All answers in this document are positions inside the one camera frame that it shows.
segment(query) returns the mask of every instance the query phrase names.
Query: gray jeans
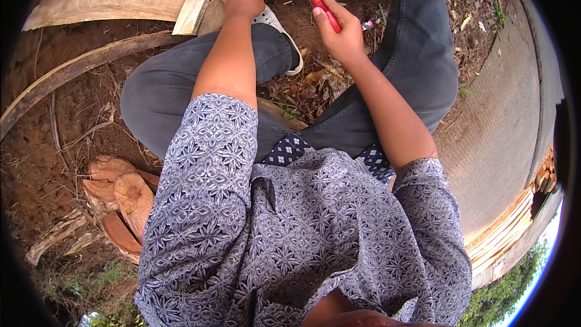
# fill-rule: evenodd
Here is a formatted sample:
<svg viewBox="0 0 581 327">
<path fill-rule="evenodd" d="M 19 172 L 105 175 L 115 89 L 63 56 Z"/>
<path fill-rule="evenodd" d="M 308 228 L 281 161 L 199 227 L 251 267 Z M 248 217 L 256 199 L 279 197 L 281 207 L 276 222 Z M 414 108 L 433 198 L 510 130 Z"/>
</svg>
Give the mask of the gray jeans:
<svg viewBox="0 0 581 327">
<path fill-rule="evenodd" d="M 281 33 L 266 24 L 253 25 L 251 33 L 256 84 L 290 69 L 291 47 Z M 161 159 L 181 124 L 200 67 L 217 36 L 218 32 L 208 33 L 158 54 L 125 81 L 121 93 L 123 120 L 133 135 Z M 444 0 L 392 0 L 383 41 L 371 61 L 431 132 L 450 110 L 458 91 L 453 51 Z M 279 140 L 293 132 L 258 109 L 255 162 L 262 162 Z M 379 145 L 373 120 L 355 85 L 297 134 L 315 149 L 332 147 L 353 158 L 370 145 Z"/>
</svg>

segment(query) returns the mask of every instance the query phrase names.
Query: patterned shirt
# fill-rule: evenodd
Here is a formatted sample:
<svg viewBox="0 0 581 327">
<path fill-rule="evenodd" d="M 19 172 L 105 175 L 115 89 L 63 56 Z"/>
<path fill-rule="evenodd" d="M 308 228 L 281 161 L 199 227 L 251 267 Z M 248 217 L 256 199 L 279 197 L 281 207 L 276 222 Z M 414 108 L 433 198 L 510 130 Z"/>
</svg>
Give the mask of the patterned shirt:
<svg viewBox="0 0 581 327">
<path fill-rule="evenodd" d="M 300 326 L 337 288 L 404 322 L 460 319 L 472 269 L 437 159 L 406 165 L 392 193 L 336 149 L 253 164 L 257 125 L 221 94 L 188 105 L 143 237 L 149 325 Z"/>
</svg>

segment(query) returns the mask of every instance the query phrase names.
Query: green plant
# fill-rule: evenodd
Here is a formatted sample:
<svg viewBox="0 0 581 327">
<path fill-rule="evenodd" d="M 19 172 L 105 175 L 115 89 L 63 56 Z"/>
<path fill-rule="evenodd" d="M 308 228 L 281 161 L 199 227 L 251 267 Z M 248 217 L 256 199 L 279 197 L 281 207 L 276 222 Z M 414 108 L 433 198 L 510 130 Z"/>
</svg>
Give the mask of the green plant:
<svg viewBox="0 0 581 327">
<path fill-rule="evenodd" d="M 460 96 L 466 97 L 468 94 L 475 93 L 476 91 L 470 90 L 466 84 L 458 84 L 458 92 Z"/>
<path fill-rule="evenodd" d="M 494 12 L 496 13 L 496 21 L 498 22 L 498 24 L 500 24 L 501 28 L 504 28 L 504 26 L 507 23 L 507 19 L 503 13 L 503 6 L 502 6 L 502 4 L 500 4 L 499 0 L 491 0 L 491 1 L 492 1 L 492 6 L 494 7 Z"/>
<path fill-rule="evenodd" d="M 303 120 L 300 116 L 298 116 L 296 114 L 296 110 L 293 109 L 290 105 L 286 105 L 286 104 L 282 104 L 282 103 L 276 103 L 278 105 L 278 107 L 280 107 L 281 109 L 283 109 L 285 111 L 285 113 L 287 113 L 289 115 L 289 119 L 290 120 Z"/>
</svg>

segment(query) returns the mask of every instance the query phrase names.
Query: shoe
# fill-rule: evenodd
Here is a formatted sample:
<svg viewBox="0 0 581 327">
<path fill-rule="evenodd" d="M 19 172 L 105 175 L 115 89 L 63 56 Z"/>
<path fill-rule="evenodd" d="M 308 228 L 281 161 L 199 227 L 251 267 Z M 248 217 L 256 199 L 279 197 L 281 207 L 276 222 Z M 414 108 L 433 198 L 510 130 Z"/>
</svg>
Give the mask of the shoe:
<svg viewBox="0 0 581 327">
<path fill-rule="evenodd" d="M 252 24 L 256 24 L 256 23 L 268 24 L 269 26 L 276 28 L 277 31 L 284 34 L 285 36 L 287 36 L 290 39 L 290 42 L 292 43 L 294 50 L 299 54 L 299 65 L 295 69 L 290 69 L 290 70 L 286 71 L 285 75 L 293 76 L 293 75 L 298 74 L 303 69 L 303 65 L 304 65 L 303 57 L 300 55 L 299 47 L 296 46 L 294 40 L 289 36 L 289 34 L 282 27 L 281 23 L 278 21 L 277 16 L 274 15 L 274 13 L 272 12 L 272 10 L 270 10 L 268 5 L 264 6 L 264 10 L 262 11 L 262 13 L 258 14 L 258 16 L 256 18 L 252 19 Z"/>
</svg>

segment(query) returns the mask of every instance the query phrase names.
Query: curved wooden board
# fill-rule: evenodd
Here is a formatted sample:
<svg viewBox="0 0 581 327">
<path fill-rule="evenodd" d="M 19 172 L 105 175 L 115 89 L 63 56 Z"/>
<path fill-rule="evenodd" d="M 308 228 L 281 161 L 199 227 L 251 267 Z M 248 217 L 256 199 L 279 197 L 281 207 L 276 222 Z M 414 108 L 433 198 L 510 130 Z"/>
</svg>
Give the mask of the curved wooden board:
<svg viewBox="0 0 581 327">
<path fill-rule="evenodd" d="M 171 45 L 188 38 L 188 36 L 172 36 L 170 31 L 130 37 L 84 53 L 50 70 L 26 88 L 4 111 L 0 118 L 0 141 L 4 139 L 16 121 L 34 104 L 75 77 L 123 56 L 150 48 Z"/>
<path fill-rule="evenodd" d="M 43 0 L 22 31 L 49 25 L 101 19 L 151 19 L 175 22 L 185 0 Z"/>
</svg>

